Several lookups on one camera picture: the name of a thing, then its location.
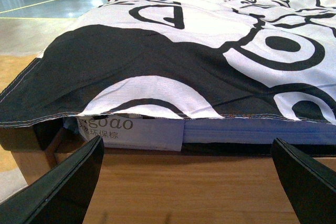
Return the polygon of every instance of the yellow floor line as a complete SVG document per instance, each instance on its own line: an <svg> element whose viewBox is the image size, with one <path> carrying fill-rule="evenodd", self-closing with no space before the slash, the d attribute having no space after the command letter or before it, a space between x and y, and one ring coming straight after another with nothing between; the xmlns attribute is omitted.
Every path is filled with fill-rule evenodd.
<svg viewBox="0 0 336 224"><path fill-rule="evenodd" d="M5 10L5 11L3 11L3 12L0 12L0 14L2 14L2 13L8 13L8 12L12 12L12 11L14 11L14 10L20 10L20 9L23 9L23 8L32 7L32 6L35 6L35 5L45 4L45 3L48 3L48 2L51 2L51 1L56 1L56 0L48 0L48 1L41 2L41 3L37 3L37 4L27 5L27 6L23 6L23 7L19 7L19 8L11 9L11 10Z"/></svg>
<svg viewBox="0 0 336 224"><path fill-rule="evenodd" d="M6 18L6 17L0 17L0 19L69 19L69 20L76 20L76 18L14 18L14 17L9 17L9 18Z"/></svg>

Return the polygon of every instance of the bed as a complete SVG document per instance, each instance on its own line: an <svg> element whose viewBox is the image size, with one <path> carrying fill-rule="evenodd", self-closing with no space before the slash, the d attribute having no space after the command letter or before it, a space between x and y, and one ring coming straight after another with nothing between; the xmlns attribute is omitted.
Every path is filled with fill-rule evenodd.
<svg viewBox="0 0 336 224"><path fill-rule="evenodd" d="M0 95L1 145L13 152L32 182L83 144L74 135L81 120L139 116L148 122L182 121L181 152L109 150L102 168L106 177L93 197L100 207L93 207L93 215L102 218L99 209L110 211L100 202L110 179L116 183L111 191L117 185L125 190L111 197L120 203L127 195L123 204L130 204L138 223L144 212L153 216L159 207L149 203L153 195L164 198L153 223L167 218L168 223L169 212L181 222L184 215L174 202L187 204L186 214L195 223L191 209L201 206L189 197L200 188L200 203L209 209L201 211L199 223L209 211L217 213L211 220L223 220L219 209L245 223L244 195L250 220L258 215L273 223L276 215L283 223L295 221L271 159L264 155L276 137L312 154L335 154L335 1L112 0L79 17ZM71 130L63 127L68 119L78 123ZM155 138L150 142L155 150L170 150L155 148ZM336 167L333 158L322 162ZM176 180L177 174L183 179ZM142 184L144 175L154 194L153 187ZM148 193L139 202L132 199L139 194L131 189L131 177L146 185ZM191 194L176 201L184 187L174 187L171 178L193 188ZM207 205L207 195L215 197L224 185L232 189L229 196ZM244 194L237 195L239 187ZM266 197L261 191L276 197L251 207ZM232 205L223 203L227 197ZM141 208L141 201L147 208ZM121 223L134 222L126 218L123 204L109 213Z"/></svg>

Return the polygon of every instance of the black circle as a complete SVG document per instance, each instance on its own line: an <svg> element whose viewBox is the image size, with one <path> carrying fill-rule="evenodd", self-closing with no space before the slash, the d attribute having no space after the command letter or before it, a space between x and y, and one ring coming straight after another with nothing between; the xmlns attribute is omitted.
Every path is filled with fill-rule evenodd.
<svg viewBox="0 0 336 224"><path fill-rule="evenodd" d="M274 50L298 52L301 49L300 44L296 41L279 36L267 37L265 43L268 47Z"/></svg>

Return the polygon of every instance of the fabric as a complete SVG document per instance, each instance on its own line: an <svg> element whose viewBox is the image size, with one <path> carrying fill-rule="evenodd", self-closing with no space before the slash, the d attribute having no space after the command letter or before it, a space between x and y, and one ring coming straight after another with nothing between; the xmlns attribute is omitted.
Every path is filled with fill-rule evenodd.
<svg viewBox="0 0 336 224"><path fill-rule="evenodd" d="M336 0L112 0L0 95L0 127L65 116L336 125Z"/></svg>

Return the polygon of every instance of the duvet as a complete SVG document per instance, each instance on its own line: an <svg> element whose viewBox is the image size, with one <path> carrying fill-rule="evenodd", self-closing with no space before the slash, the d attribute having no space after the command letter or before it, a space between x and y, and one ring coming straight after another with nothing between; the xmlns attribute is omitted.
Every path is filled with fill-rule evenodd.
<svg viewBox="0 0 336 224"><path fill-rule="evenodd" d="M336 0L111 0L0 95L0 127L67 116L336 125Z"/></svg>

